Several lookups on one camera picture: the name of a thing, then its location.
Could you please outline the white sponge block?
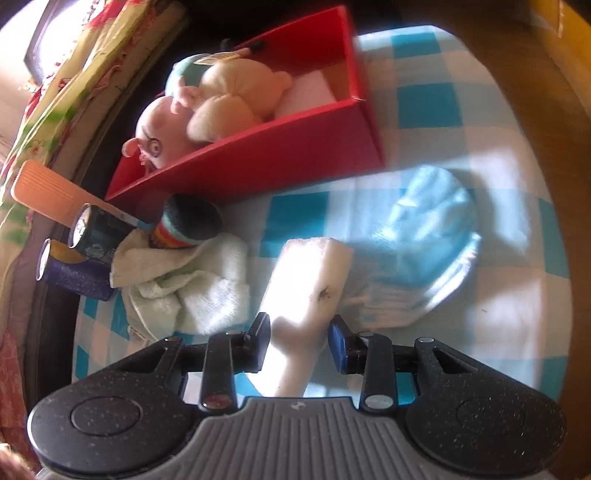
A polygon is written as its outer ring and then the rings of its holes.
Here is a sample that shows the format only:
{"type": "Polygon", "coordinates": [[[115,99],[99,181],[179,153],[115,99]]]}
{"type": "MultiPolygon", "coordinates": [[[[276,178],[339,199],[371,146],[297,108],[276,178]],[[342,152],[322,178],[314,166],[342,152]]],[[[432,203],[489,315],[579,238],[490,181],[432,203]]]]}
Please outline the white sponge block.
{"type": "Polygon", "coordinates": [[[284,244],[259,305],[271,328],[263,367],[249,376],[260,394],[304,395],[352,263],[353,248],[329,237],[284,244]]]}
{"type": "Polygon", "coordinates": [[[284,92],[274,110],[274,118],[287,117],[307,110],[335,103],[335,95],[321,70],[294,78],[293,85],[284,92]]]}

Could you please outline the blue mask under sponge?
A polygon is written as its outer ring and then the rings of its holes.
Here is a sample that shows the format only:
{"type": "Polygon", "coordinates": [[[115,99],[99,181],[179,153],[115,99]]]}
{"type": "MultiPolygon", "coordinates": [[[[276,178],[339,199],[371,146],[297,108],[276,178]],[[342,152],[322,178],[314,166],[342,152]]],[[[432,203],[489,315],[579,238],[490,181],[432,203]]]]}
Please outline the blue mask under sponge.
{"type": "Polygon", "coordinates": [[[370,330],[377,330],[410,326],[448,296],[435,283],[409,286],[358,278],[346,281],[339,305],[370,330]]]}

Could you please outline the white towel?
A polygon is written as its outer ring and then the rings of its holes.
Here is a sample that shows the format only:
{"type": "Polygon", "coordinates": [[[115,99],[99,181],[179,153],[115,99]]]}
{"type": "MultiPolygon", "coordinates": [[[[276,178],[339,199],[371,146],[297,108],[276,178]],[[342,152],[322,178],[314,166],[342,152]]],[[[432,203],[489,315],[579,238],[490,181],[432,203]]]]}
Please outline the white towel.
{"type": "Polygon", "coordinates": [[[212,335],[249,314],[247,247],[228,233],[190,248],[157,249],[135,229],[114,253],[110,284],[121,291],[130,327],[150,341],[175,332],[212,335]]]}

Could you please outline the pink pig plush toy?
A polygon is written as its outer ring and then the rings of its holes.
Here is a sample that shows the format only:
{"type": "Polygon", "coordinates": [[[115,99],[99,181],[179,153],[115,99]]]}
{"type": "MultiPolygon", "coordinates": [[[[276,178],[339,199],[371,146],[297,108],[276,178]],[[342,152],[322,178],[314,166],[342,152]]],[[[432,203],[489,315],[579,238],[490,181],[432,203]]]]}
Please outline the pink pig plush toy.
{"type": "Polygon", "coordinates": [[[145,107],[135,127],[135,134],[122,145],[125,158],[138,155],[147,171],[163,169],[185,155],[208,145],[207,141],[193,142],[187,137],[187,126],[192,118],[190,108],[180,106],[172,111],[173,95],[180,81],[186,86],[198,86],[208,66],[195,64],[205,53],[185,57],[176,62],[166,80],[164,95],[145,107]]]}

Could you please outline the orange ribbed bottle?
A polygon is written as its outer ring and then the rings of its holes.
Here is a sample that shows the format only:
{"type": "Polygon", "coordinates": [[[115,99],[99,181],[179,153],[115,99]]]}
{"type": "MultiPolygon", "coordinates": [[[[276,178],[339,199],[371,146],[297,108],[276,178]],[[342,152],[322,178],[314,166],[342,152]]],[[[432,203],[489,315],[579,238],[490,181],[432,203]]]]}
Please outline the orange ribbed bottle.
{"type": "Polygon", "coordinates": [[[11,196],[20,204],[65,227],[73,225],[82,206],[88,203],[136,228],[151,229],[150,224],[123,212],[33,160],[22,164],[11,187],[11,196]]]}

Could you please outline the red cardboard box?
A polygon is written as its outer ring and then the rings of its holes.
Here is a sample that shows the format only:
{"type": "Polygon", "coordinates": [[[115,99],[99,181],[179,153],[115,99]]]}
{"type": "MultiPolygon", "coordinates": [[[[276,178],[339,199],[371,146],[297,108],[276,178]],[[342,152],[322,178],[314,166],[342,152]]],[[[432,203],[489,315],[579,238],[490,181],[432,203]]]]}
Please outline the red cardboard box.
{"type": "Polygon", "coordinates": [[[337,101],[264,123],[150,174],[137,158],[123,159],[107,202],[148,218],[173,193],[223,203],[384,168],[361,46],[346,7],[305,16],[256,39],[263,44],[256,60],[267,66],[294,75],[335,68],[337,101]]]}

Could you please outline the cream plush toy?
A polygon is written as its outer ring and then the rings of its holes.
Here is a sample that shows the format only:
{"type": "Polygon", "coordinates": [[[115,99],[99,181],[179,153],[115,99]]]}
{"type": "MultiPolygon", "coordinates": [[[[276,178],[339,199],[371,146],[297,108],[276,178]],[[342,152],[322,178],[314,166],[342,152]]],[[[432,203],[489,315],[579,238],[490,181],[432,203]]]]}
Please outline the cream plush toy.
{"type": "Polygon", "coordinates": [[[291,86],[289,73],[235,58],[209,66],[197,86],[180,81],[175,99],[192,111],[187,137],[194,143],[214,143],[263,124],[291,86]]]}

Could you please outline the blue checkered cloth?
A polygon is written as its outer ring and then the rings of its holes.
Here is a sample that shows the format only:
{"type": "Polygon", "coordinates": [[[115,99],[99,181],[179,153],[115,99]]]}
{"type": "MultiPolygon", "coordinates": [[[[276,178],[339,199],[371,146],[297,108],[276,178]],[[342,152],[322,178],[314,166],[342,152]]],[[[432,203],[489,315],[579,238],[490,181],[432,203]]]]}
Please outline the blue checkered cloth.
{"type": "Polygon", "coordinates": [[[557,398],[572,309],[566,255],[539,165],[491,75],[451,34],[363,36],[389,166],[287,193],[259,173],[226,185],[173,178],[232,202],[262,294],[283,245],[329,236],[355,263],[342,317],[398,343],[436,338],[557,398]]]}

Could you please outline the wooden wardrobe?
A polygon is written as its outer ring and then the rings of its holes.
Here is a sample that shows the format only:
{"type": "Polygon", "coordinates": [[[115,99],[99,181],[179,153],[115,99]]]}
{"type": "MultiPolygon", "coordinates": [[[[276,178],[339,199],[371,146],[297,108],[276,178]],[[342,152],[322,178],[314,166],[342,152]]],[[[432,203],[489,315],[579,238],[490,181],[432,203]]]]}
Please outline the wooden wardrobe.
{"type": "Polygon", "coordinates": [[[590,116],[590,2],[528,1],[529,23],[590,116]]]}

